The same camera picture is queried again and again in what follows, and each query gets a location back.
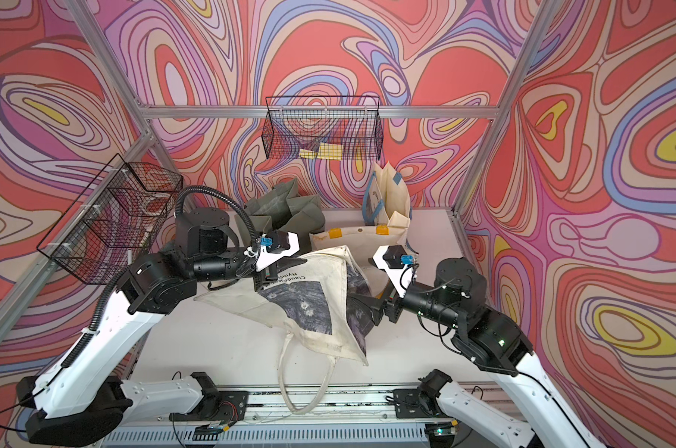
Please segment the cream canvas tote bag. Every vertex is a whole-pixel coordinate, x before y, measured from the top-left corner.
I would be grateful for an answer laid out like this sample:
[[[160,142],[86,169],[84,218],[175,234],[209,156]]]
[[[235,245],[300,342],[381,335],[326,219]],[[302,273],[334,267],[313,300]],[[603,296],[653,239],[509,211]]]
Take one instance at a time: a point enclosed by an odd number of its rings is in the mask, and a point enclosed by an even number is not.
[[[367,278],[347,246],[309,252],[306,263],[278,275],[278,281],[255,291],[248,280],[226,289],[211,287],[195,300],[202,304],[286,332],[278,358],[278,386],[292,414],[312,412],[324,397],[339,360],[369,364],[366,337],[371,330],[351,330],[348,297],[373,297]],[[329,362],[319,391],[303,407],[296,406],[285,382],[285,364],[293,342],[325,356]]]

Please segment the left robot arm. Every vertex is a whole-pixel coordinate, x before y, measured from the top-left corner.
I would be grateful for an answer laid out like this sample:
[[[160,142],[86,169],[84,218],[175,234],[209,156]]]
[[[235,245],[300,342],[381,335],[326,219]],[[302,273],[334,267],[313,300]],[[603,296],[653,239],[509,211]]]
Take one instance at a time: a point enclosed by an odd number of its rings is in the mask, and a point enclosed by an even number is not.
[[[31,410],[25,431],[32,444],[84,447],[123,424],[165,414],[229,424],[240,419],[205,373],[140,385],[113,371],[157,323],[194,298],[200,284],[224,289],[245,279],[261,289],[299,265],[299,238],[260,233],[241,205],[205,186],[178,194],[175,223],[170,248],[139,257],[104,287],[71,349],[44,374],[17,384],[18,403]]]

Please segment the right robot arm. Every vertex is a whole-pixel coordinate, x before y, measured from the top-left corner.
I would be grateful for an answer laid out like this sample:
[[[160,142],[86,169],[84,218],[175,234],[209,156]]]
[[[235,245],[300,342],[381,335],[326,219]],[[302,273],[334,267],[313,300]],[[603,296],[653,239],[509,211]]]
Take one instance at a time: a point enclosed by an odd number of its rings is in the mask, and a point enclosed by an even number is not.
[[[498,447],[603,446],[557,390],[528,336],[488,305],[486,280],[469,261],[443,259],[431,286],[412,279],[413,267],[403,256],[375,257],[373,263],[388,276],[388,286],[378,298],[349,293],[349,304],[374,325],[383,318],[397,322],[404,312],[436,323],[441,344],[488,373],[523,418],[508,416],[438,369],[416,389],[423,413],[454,418]]]

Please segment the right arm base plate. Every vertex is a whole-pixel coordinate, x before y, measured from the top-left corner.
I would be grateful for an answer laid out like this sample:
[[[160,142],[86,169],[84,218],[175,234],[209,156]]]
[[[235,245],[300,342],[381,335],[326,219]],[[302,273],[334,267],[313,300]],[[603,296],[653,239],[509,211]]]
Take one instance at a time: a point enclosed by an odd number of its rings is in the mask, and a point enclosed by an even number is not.
[[[421,388],[397,388],[386,400],[394,407],[398,419],[456,419],[462,421],[460,414],[446,414],[438,405],[438,397],[444,395],[447,384],[435,394]]]

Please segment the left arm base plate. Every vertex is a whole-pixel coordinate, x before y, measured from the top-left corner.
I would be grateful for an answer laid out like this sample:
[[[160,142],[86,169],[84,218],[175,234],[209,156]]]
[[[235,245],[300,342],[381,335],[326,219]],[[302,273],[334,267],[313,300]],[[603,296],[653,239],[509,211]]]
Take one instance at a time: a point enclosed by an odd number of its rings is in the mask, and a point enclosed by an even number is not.
[[[169,420],[172,422],[235,423],[245,418],[247,407],[248,391],[220,390],[204,397],[188,414],[170,414]]]

